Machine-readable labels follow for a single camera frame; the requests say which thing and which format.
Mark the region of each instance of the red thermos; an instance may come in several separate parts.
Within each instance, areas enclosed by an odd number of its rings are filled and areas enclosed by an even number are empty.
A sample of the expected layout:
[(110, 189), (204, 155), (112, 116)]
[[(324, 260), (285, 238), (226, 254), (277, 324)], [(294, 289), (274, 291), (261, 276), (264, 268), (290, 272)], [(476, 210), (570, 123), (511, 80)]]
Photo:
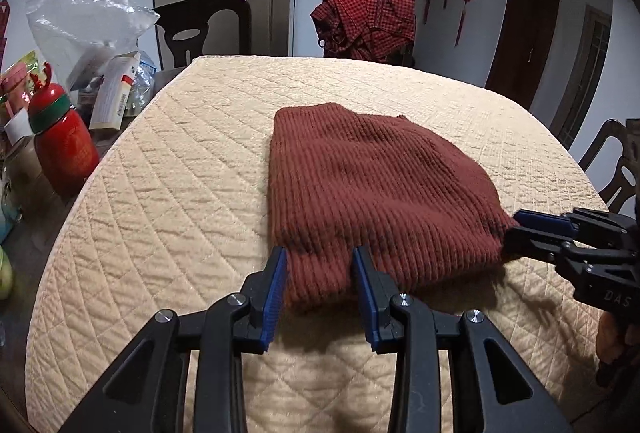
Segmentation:
[(35, 93), (29, 104), (34, 145), (47, 180), (60, 196), (75, 196), (100, 158), (84, 122), (71, 106), (62, 86), (51, 82), (51, 66), (44, 64), (45, 84), (31, 74)]

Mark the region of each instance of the beige quilted mat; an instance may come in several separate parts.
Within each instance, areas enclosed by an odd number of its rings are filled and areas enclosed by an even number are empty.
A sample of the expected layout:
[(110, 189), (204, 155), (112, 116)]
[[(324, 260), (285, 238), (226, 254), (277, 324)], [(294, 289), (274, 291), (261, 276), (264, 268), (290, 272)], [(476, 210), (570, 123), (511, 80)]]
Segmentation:
[[(108, 153), (49, 257), (26, 363), (29, 419), (40, 433), (57, 430), (156, 310), (204, 309), (260, 269), (273, 115), (329, 101), (433, 129), (484, 167), (508, 212), (604, 208), (551, 134), (495, 93), (360, 61), (198, 58)], [(571, 294), (551, 267), (523, 259), (424, 297), (444, 311), (486, 311), (572, 417), (599, 396), (598, 314)], [(394, 363), (371, 353), (351, 305), (286, 316), (266, 355), (244, 356), (249, 430), (384, 432)], [(188, 416), (192, 405), (190, 396)], [(450, 431), (447, 405), (443, 421)]]

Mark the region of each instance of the red checkered cloth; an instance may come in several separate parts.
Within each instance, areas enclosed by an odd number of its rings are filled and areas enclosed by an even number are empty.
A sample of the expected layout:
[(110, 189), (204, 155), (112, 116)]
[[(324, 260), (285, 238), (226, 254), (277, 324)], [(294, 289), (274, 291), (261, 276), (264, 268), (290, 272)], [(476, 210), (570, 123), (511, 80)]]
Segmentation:
[(415, 0), (322, 0), (311, 19), (326, 58), (385, 63), (414, 41), (414, 9)]

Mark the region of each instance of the clear plastic bag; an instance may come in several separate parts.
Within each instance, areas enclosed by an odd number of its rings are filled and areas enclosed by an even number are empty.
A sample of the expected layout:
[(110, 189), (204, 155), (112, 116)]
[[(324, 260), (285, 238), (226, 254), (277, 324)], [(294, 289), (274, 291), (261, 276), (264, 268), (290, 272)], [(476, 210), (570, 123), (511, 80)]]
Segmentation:
[(111, 58), (137, 50), (159, 18), (129, 0), (29, 0), (26, 11), (33, 38), (67, 90), (86, 87)]
[(140, 112), (149, 104), (154, 95), (155, 82), (156, 66), (146, 52), (140, 52), (140, 63), (127, 98), (127, 108), (124, 111), (125, 117), (140, 115)]

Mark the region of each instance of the snack package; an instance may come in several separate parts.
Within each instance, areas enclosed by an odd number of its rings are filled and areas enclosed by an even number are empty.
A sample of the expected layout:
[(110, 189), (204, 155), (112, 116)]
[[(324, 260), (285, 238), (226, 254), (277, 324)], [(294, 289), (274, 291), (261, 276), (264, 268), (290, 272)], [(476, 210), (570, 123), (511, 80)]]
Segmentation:
[(31, 74), (40, 75), (40, 63), (38, 63), (38, 57), (36, 55), (36, 51), (32, 50), (24, 57), (21, 57), (18, 60), (18, 63), (24, 63), (27, 66), (27, 89), (33, 93), (34, 84), (33, 79), (31, 79)]
[(139, 64), (140, 52), (116, 56), (109, 61), (95, 99), (89, 129), (120, 129)]

